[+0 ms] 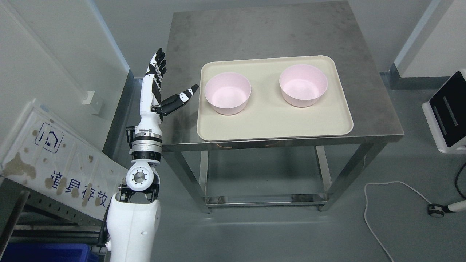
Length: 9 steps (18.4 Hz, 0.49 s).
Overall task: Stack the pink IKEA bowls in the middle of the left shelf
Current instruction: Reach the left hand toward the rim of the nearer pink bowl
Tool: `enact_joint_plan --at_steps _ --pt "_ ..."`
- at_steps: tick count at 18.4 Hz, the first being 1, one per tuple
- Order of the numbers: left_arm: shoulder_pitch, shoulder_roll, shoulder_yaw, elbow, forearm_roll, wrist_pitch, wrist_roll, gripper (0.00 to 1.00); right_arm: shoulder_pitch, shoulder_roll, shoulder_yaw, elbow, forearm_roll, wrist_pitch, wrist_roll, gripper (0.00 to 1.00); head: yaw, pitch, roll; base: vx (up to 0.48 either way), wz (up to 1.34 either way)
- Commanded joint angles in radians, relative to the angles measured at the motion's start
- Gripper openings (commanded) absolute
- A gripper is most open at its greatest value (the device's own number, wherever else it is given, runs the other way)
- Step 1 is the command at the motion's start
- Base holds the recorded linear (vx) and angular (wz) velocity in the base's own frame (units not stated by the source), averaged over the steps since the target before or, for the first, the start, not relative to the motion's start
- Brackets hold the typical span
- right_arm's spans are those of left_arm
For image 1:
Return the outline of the black white robotic hand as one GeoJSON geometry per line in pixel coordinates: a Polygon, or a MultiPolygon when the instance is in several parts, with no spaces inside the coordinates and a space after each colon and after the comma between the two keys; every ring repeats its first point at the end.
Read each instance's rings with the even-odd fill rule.
{"type": "Polygon", "coordinates": [[[148,87],[154,96],[150,103],[150,111],[158,114],[161,120],[188,103],[199,88],[199,85],[195,84],[186,91],[161,100],[162,80],[167,71],[165,65],[165,53],[162,48],[159,48],[149,62],[142,84],[143,87],[148,87]]]}

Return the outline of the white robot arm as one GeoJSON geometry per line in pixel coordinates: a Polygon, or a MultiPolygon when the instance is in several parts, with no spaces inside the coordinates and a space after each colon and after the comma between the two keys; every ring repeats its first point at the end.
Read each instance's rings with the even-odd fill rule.
{"type": "Polygon", "coordinates": [[[161,119],[155,112],[143,111],[132,143],[132,167],[125,186],[112,196],[106,247],[112,262],[149,262],[158,225],[161,204],[157,199],[162,139],[161,119]]]}

